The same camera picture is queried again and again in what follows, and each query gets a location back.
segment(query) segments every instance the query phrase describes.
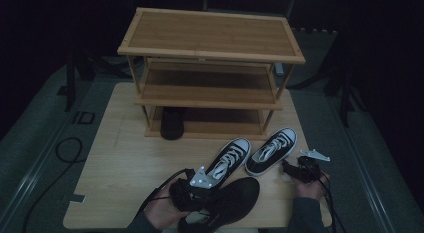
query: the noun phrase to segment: shoe rack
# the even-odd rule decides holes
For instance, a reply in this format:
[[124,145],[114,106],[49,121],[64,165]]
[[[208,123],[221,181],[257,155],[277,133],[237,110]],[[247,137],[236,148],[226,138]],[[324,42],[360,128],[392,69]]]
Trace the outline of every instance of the shoe rack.
[[[296,64],[305,59],[283,17],[138,8],[118,49],[130,64],[147,129],[160,137],[162,109],[186,107],[186,138],[267,139]],[[141,78],[134,57],[144,57]],[[274,63],[287,71],[280,88]]]

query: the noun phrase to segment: cable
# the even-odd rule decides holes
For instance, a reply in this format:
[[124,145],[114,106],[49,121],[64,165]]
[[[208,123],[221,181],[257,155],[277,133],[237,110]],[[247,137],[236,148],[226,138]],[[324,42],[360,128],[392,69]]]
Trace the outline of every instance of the cable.
[[175,197],[174,196],[158,197],[158,198],[150,199],[149,202],[154,200],[164,200],[164,199],[172,199],[172,198],[175,198]]
[[[66,141],[76,141],[79,144],[79,148],[78,148],[78,152],[75,155],[75,157],[73,158],[73,160],[65,160],[63,157],[60,156],[59,153],[59,148],[60,146],[65,143]],[[31,205],[29,211],[27,212],[26,216],[25,216],[25,220],[24,220],[24,225],[23,225],[23,229],[22,229],[22,233],[26,233],[27,231],[27,227],[28,227],[28,222],[29,222],[29,218],[32,214],[32,212],[34,211],[35,207],[38,205],[38,203],[41,201],[41,199],[44,197],[44,195],[68,172],[68,170],[76,163],[81,163],[81,162],[85,162],[86,159],[83,160],[78,160],[78,158],[80,157],[81,153],[82,153],[82,141],[76,137],[69,137],[66,139],[61,140],[55,148],[55,153],[56,156],[59,158],[59,160],[61,160],[62,162],[68,163],[69,165],[66,167],[66,169],[40,194],[40,196],[38,196],[38,198],[35,200],[35,202]]]
[[[305,166],[308,168],[308,170],[311,173],[313,173],[313,170],[312,170],[311,166],[309,165],[309,163],[306,162],[306,161],[304,163],[305,163]],[[322,187],[324,188],[324,190],[327,192],[327,195],[325,196],[325,200],[327,201],[327,205],[330,208],[330,215],[331,215],[331,218],[333,219],[333,224],[332,224],[333,233],[336,233],[337,232],[335,220],[337,220],[337,222],[339,223],[339,225],[342,228],[343,232],[346,233],[346,229],[345,229],[343,223],[341,222],[341,220],[340,220],[340,218],[339,218],[336,210],[334,209],[333,195],[332,195],[331,190],[330,190],[331,189],[330,188],[330,186],[331,186],[330,185],[330,179],[328,179],[328,177],[322,171],[321,171],[321,175],[323,175],[326,178],[327,182],[328,182],[328,187],[327,187],[325,185],[325,183],[322,182],[321,179],[318,179],[318,182],[322,185]]]
[[162,183],[162,185],[160,185],[158,188],[154,189],[152,191],[152,193],[150,193],[150,195],[144,200],[143,204],[141,204],[136,217],[142,212],[144,211],[144,209],[147,207],[147,205],[149,204],[150,201],[152,200],[156,200],[159,198],[153,198],[162,188],[165,187],[165,185],[167,185],[170,181],[172,181],[175,177],[177,177],[178,175],[182,174],[182,173],[186,173],[186,175],[190,174],[193,170],[192,169],[183,169],[180,170],[176,173],[174,173],[171,177],[169,177],[165,182]]

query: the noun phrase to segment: hand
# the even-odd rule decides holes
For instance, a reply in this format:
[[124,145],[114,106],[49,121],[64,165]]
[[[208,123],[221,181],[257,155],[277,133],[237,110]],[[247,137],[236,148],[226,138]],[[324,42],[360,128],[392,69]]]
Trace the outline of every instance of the hand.
[[[322,183],[326,183],[327,182],[327,178],[330,179],[330,176],[326,173],[323,172],[320,180]],[[325,195],[325,189],[324,187],[321,185],[321,183],[319,181],[313,181],[311,183],[303,183],[302,181],[292,178],[294,184],[295,184],[295,188],[296,188],[296,196],[297,197],[306,197],[306,198],[311,198],[311,199],[315,199],[315,200],[320,200],[321,197],[323,197]]]
[[[153,198],[169,197],[169,188],[174,184],[176,179],[169,182],[161,189]],[[182,217],[187,216],[190,212],[179,211],[172,203],[171,198],[152,200],[144,210],[144,214],[150,223],[158,230],[168,228],[172,223]]]

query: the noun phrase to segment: white plastic part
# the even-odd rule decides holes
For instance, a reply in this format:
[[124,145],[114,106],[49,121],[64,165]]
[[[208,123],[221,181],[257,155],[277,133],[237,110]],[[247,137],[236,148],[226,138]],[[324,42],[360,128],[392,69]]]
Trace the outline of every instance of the white plastic part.
[[190,181],[191,186],[204,189],[210,189],[215,184],[216,180],[213,177],[206,175],[204,166],[199,168]]
[[278,62],[278,63],[275,63],[274,67],[275,67],[275,74],[277,76],[284,76],[283,64],[281,64],[280,62]]
[[300,150],[300,153],[307,156],[307,157],[311,157],[311,158],[314,158],[314,159],[317,159],[317,160],[330,161],[330,157],[319,153],[315,149],[313,149],[311,151]]

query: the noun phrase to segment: black sneaker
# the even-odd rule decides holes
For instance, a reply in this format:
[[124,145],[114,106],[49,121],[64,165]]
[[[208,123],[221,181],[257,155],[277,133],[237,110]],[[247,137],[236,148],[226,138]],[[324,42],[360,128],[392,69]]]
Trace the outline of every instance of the black sneaker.
[[211,233],[223,225],[243,219],[259,196],[259,182],[252,177],[238,179],[216,191],[204,210],[178,222],[179,233]]
[[283,128],[275,132],[267,142],[246,161],[246,171],[251,176],[260,176],[271,166],[286,158],[296,145],[296,132]]
[[250,142],[244,138],[237,138],[225,145],[216,159],[205,171],[212,191],[218,190],[224,181],[240,166],[249,156]]
[[183,116],[186,108],[164,107],[162,111],[162,121],[160,134],[166,140],[176,140],[184,134]]

